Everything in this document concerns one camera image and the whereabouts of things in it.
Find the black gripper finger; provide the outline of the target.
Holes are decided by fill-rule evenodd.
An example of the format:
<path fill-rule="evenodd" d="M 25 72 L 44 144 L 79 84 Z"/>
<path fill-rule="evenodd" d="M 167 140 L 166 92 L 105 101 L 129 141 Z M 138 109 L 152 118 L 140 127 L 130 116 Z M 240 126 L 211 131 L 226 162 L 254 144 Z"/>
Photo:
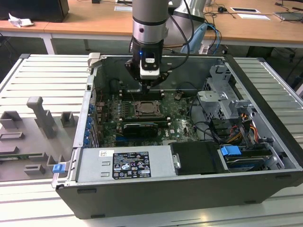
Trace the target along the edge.
<path fill-rule="evenodd" d="M 135 61 L 134 59 L 129 59 L 126 63 L 125 63 L 125 68 L 127 69 L 127 71 L 129 72 L 129 74 L 132 76 L 132 78 L 139 82 L 139 84 L 141 85 L 141 91 L 143 94 L 147 94 L 149 92 L 149 88 L 148 88 L 148 84 L 146 83 L 145 80 L 141 79 L 141 75 L 140 75 L 140 67 L 139 67 L 139 63 L 137 61 Z"/>
<path fill-rule="evenodd" d="M 157 79 L 149 80 L 149 82 L 147 83 L 146 92 L 148 93 L 152 87 L 155 87 L 160 83 L 164 82 L 168 78 L 168 76 L 169 72 L 161 72 Z"/>

